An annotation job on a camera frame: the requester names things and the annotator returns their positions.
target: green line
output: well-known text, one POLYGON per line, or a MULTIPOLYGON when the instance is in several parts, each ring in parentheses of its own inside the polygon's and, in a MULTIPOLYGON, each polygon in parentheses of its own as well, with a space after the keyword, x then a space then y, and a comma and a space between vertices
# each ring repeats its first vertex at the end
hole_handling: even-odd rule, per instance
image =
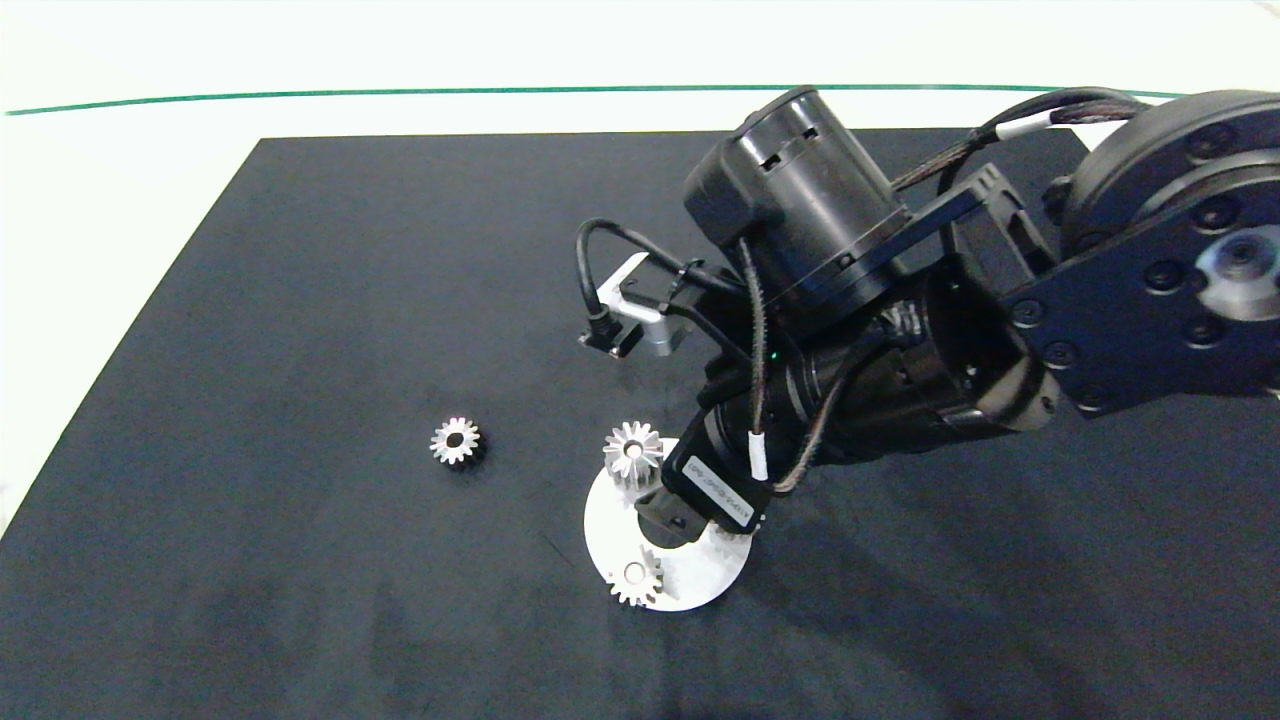
MULTIPOLYGON (((136 97, 132 100, 105 100, 101 102, 79 102, 76 105, 51 105, 49 108, 27 108, 24 110, 5 110, 5 115, 37 115, 41 113, 65 113, 68 110, 93 110, 99 108, 122 108, 125 105, 157 105, 160 102, 195 102, 197 100, 256 100, 261 97, 337 97, 370 95, 536 95, 554 92, 689 92, 724 90, 790 90, 791 85, 595 85, 563 87, 392 87, 380 90, 282 90, 275 92, 215 92, 210 95, 170 95, 166 97, 136 97)), ((1048 92, 1059 90, 1055 85, 818 85, 820 90, 997 90, 1009 92, 1048 92)), ((1130 90, 1133 95, 1147 97, 1181 97, 1180 92, 1155 92, 1130 90)))

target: black cable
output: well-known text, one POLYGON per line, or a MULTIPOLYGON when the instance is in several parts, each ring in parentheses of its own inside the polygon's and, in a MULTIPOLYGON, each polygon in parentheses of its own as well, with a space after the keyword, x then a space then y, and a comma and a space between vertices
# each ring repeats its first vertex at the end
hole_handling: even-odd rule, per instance
MULTIPOLYGON (((934 156, 924 160, 915 168, 902 173, 893 179, 893 190, 906 190, 929 177, 946 170, 954 164, 963 165, 969 155, 973 155, 978 150, 998 142, 1000 138, 996 136, 996 126, 1007 123, 1011 120, 1018 120, 1021 118, 1028 118, 1046 110, 1065 109, 1069 106, 1083 106, 1087 102, 1111 102, 1112 108, 1123 106, 1133 109, 1133 114, 1137 114, 1147 108, 1146 102, 1142 102, 1137 97, 1124 92, 1121 90, 1111 90, 1108 87, 1064 87, 1061 90, 1055 90, 1051 92, 1044 92, 1024 100, 1007 110, 1001 111, 996 117, 991 118, 986 123, 969 131, 969 135, 964 140, 956 142, 934 156)), ((1110 119, 1128 119, 1133 114, 1126 117, 1115 117, 1110 119)), ((1089 122, 1103 122, 1103 120, 1089 120, 1089 122)), ((1060 124, 1071 124, 1071 120, 1064 119, 1060 124)), ((952 182, 946 183, 950 190, 952 182)))
POLYGON ((669 270, 671 273, 685 272, 685 278, 689 282, 705 287, 708 290, 718 290, 721 292, 727 292, 735 296, 744 296, 745 291, 742 286, 728 282, 723 278, 713 275, 707 270, 696 266, 689 266, 667 250, 659 247, 648 237, 626 228, 613 220, 604 218, 591 218, 586 220, 577 228, 577 234, 575 237, 575 249, 577 252, 577 282, 582 291, 582 302, 586 304, 588 318, 600 318, 607 314, 604 306, 600 305, 600 299, 596 295, 595 279, 591 277, 591 263, 586 256, 586 243, 588 238, 595 231, 604 231, 613 236, 617 236, 636 247, 649 252, 649 258, 653 259, 658 265, 669 270))
POLYGON ((868 365, 879 359, 884 348, 884 342, 878 342, 872 347, 856 343, 849 351, 840 373, 836 375, 836 380, 831 383, 831 388, 827 389, 827 395, 822 398, 818 413, 814 414, 813 421, 809 423, 809 433, 805 436, 804 446, 796 456, 795 465, 791 466, 791 470, 781 480, 774 483, 774 495, 786 495, 800 484, 800 480, 804 479, 813 465, 813 459, 818 454, 818 448, 822 447, 822 436, 827 432, 827 423, 831 421, 836 402, 845 393, 849 383, 855 380, 868 365))
POLYGON ((764 319, 764 293, 760 291, 760 277, 755 273, 751 251, 746 238, 739 238, 737 249, 742 255, 742 275, 746 278, 748 295, 751 296, 751 432, 764 433, 764 354, 768 325, 764 319))
MULTIPOLYGON (((955 181, 960 176, 960 170, 964 168, 969 156, 978 150, 1000 141, 1000 138, 996 137, 996 126, 1001 123, 1028 118, 1046 110, 1053 110, 1053 113, 1050 114, 1050 122, 1055 122, 1056 115, 1056 120, 1061 124, 1083 124, 1085 122, 1103 122, 1103 119, 1123 120, 1133 118, 1149 106, 1151 105, 1142 102, 1128 92, 1107 87, 1069 87, 1056 90, 1053 92, 1046 92, 1044 95, 1037 95, 1030 100, 1014 105, 1009 110, 1000 113, 995 118, 974 128, 974 131, 970 132, 970 137, 975 138, 973 146, 968 151, 959 154, 942 169, 942 174, 938 176, 937 195, 941 196, 951 190, 951 186, 955 184, 955 181)), ((956 251, 955 229, 951 227, 951 223, 938 228, 938 240, 942 243, 942 251, 945 254, 952 254, 956 251)))

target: screw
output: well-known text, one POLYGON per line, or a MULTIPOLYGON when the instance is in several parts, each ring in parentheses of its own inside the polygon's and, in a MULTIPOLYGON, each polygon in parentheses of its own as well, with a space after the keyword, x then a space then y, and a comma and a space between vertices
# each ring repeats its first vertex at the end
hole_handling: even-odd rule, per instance
POLYGON ((1080 359, 1079 351, 1070 342, 1060 340, 1044 346, 1044 364, 1055 370, 1065 370, 1080 359))
POLYGON ((1221 158, 1235 142, 1235 131, 1230 126, 1213 123, 1187 136, 1187 154, 1198 160, 1221 158))
POLYGON ((1019 300, 1012 310, 1014 324, 1019 328, 1034 328, 1044 320, 1044 304, 1039 300, 1019 300))
POLYGON ((1080 389, 1080 400, 1076 401, 1076 405, 1085 413, 1098 413, 1107 406, 1110 398, 1111 393, 1107 392, 1107 388, 1098 384, 1084 386, 1080 389))
POLYGON ((1212 347, 1225 333, 1222 320, 1212 315, 1192 318, 1183 324, 1183 338, 1192 347, 1212 347))
POLYGON ((1155 292, 1172 292, 1183 284, 1183 266, 1172 260, 1161 260, 1152 264, 1143 273, 1147 287, 1155 292))
POLYGON ((1215 195, 1192 209, 1192 222, 1207 231, 1224 231, 1235 224, 1240 204, 1225 195, 1215 195))

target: gear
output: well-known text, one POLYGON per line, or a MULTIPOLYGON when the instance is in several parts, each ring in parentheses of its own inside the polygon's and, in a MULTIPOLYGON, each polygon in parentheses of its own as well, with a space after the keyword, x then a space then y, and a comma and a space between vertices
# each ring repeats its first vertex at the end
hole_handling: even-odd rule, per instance
POLYGON ((662 594, 662 561, 653 552, 640 546, 639 555, 620 565, 605 578, 609 594, 632 607, 649 607, 658 602, 658 596, 662 594))
POLYGON ((451 470, 466 470, 484 460, 488 445, 480 428, 466 418, 449 418, 431 436, 435 459, 451 470))
POLYGON ((604 438, 604 466, 623 488, 641 489, 658 478, 662 438, 649 423, 622 423, 604 438))

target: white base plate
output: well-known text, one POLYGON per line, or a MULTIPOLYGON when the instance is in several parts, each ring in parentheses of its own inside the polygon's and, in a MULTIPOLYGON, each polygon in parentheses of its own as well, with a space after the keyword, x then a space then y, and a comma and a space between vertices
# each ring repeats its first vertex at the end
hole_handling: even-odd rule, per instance
MULTIPOLYGON (((672 438, 662 438, 663 459, 676 447, 672 438)), ((641 548, 662 564, 663 592, 646 605, 648 610, 678 612, 707 605, 719 597, 737 579, 751 550, 751 536, 727 533, 714 521, 707 523, 698 542, 675 550, 658 547, 640 532, 635 509, 637 497, 653 489, 620 488, 608 470, 600 469, 586 495, 582 530, 591 562, 605 579, 628 562, 639 560, 641 548)))

